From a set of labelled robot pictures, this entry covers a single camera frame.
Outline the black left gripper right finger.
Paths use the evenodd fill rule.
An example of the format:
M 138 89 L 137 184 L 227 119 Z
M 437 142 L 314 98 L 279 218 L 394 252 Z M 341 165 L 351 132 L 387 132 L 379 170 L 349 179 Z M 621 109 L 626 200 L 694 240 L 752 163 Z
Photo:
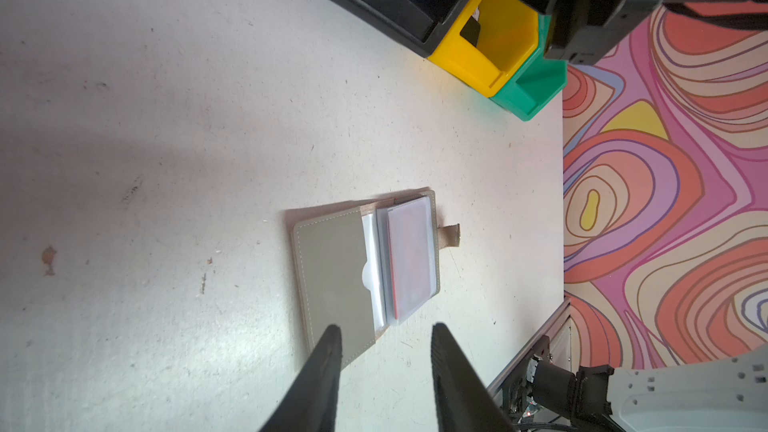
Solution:
M 439 431 L 515 431 L 444 323 L 432 328 L 431 366 Z

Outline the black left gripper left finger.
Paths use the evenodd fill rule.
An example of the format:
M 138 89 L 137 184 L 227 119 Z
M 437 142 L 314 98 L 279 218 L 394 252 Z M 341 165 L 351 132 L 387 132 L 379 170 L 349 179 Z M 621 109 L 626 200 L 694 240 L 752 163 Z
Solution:
M 341 329 L 329 325 L 261 431 L 334 431 L 341 365 Z

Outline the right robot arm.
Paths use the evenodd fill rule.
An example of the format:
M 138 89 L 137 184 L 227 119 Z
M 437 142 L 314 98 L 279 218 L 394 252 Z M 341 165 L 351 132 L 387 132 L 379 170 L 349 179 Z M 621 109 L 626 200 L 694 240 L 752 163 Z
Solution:
M 562 94 L 572 367 L 505 376 L 523 428 L 767 427 L 767 0 L 522 0 Z

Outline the grey leather card holder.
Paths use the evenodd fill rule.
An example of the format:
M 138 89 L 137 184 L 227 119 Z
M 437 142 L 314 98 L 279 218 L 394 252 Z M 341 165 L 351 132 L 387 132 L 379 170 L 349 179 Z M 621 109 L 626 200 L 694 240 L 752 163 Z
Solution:
M 441 290 L 440 251 L 461 241 L 459 225 L 441 224 L 432 189 L 317 207 L 313 216 L 292 225 L 291 248 L 309 348 L 329 325 L 337 325 L 342 365 L 347 366 L 429 301 L 404 320 L 395 318 L 386 235 L 386 210 L 422 196 L 431 200 L 435 237 L 437 292 L 431 300 Z

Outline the red VIP card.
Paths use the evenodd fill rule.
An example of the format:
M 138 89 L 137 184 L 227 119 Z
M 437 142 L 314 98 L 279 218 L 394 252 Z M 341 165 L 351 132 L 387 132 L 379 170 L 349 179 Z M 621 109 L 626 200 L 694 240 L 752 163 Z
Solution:
M 437 292 L 431 200 L 396 205 L 385 218 L 394 316 L 404 320 Z

